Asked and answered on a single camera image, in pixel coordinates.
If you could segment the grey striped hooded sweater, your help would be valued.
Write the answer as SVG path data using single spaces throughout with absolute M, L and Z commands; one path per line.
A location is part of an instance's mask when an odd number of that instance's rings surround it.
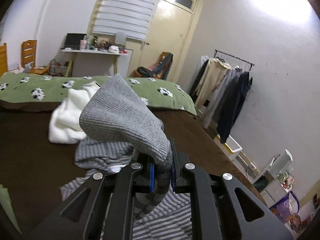
M 86 137 L 77 146 L 75 164 L 87 176 L 111 174 L 113 166 L 123 168 L 143 154 L 155 162 L 154 191 L 135 195 L 133 238 L 191 239 L 190 196 L 172 191 L 171 143 L 145 100 L 115 75 L 93 95 L 79 121 Z

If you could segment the white storage box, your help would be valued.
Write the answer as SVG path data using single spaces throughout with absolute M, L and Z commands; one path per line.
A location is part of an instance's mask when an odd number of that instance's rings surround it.
M 231 136 L 227 138 L 226 143 L 224 144 L 221 143 L 219 135 L 214 138 L 214 141 L 231 161 L 233 161 L 242 151 L 242 147 Z

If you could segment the wooden chair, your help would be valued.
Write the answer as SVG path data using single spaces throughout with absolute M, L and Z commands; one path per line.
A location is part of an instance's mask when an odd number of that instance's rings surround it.
M 21 65 L 27 73 L 44 75 L 49 73 L 49 66 L 36 65 L 37 40 L 27 40 L 21 45 Z

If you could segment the white window blind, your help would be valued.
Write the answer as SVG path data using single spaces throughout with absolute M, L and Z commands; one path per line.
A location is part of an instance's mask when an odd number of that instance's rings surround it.
M 102 0 L 92 32 L 144 41 L 159 0 Z

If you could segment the cream door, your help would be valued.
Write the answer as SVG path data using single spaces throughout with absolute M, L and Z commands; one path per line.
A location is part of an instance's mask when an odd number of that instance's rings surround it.
M 162 52 L 173 54 L 168 80 L 177 82 L 198 23 L 204 0 L 191 0 L 188 8 L 175 0 L 159 0 L 148 35 L 143 42 L 128 40 L 133 50 L 127 76 L 139 67 L 156 63 Z

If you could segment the green panda pattern duvet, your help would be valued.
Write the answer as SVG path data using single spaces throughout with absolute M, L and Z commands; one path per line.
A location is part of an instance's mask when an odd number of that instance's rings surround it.
M 54 110 L 68 93 L 84 90 L 89 98 L 110 76 L 51 77 L 5 73 L 1 77 L 1 106 L 27 112 Z M 196 115 L 191 97 L 177 84 L 153 78 L 126 77 L 125 81 L 150 108 L 187 111 Z

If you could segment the chair with bag and jeans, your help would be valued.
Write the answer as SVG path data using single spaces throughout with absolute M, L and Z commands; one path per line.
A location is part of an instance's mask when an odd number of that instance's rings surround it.
M 162 52 L 156 63 L 148 68 L 140 66 L 133 72 L 133 77 L 152 77 L 166 80 L 173 62 L 173 54 Z

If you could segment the light green cloth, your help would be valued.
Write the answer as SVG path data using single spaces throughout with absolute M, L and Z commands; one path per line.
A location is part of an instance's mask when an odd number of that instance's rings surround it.
M 21 233 L 20 228 L 17 223 L 17 219 L 15 217 L 12 205 L 11 205 L 11 199 L 9 196 L 9 191 L 7 188 L 4 188 L 3 185 L 0 185 L 0 201 L 1 201 L 1 206 L 3 207 L 6 215 L 14 225 L 14 227 L 17 229 L 19 233 Z

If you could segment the wooden headboard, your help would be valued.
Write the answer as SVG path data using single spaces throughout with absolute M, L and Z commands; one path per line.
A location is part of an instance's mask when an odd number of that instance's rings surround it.
M 7 44 L 0 46 L 0 77 L 8 71 Z

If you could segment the white kettle appliance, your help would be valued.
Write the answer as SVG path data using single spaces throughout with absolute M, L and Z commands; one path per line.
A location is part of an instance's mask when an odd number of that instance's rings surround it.
M 287 168 L 293 163 L 291 152 L 285 149 L 284 153 L 280 154 L 271 164 L 269 172 L 272 176 L 284 173 Z

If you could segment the white wall desk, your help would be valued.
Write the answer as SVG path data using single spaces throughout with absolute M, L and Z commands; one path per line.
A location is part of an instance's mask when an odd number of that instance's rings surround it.
M 70 50 L 61 49 L 65 55 L 69 54 L 73 62 L 71 76 L 101 76 L 120 73 L 127 77 L 132 51 L 114 54 L 99 50 Z

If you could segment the clothes rack with hanging clothes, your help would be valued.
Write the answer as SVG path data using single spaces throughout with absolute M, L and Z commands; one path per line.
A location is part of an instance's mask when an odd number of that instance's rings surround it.
M 254 63 L 215 50 L 213 57 L 202 56 L 189 95 L 200 113 L 200 123 L 213 129 L 225 144 L 252 87 Z

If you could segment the black laptop on desk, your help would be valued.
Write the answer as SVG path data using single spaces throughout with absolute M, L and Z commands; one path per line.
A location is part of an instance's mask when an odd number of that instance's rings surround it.
M 86 39 L 86 34 L 80 34 L 80 33 L 68 33 L 66 35 L 65 43 L 63 48 L 71 48 L 79 50 L 80 48 L 80 41 Z

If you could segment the white fluffy garment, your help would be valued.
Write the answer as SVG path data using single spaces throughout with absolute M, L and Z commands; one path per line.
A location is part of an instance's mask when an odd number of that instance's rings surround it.
M 49 122 L 48 139 L 54 144 L 76 144 L 85 139 L 86 133 L 79 124 L 84 107 L 100 89 L 95 82 L 83 85 L 79 89 L 70 88 L 68 95 L 53 111 Z

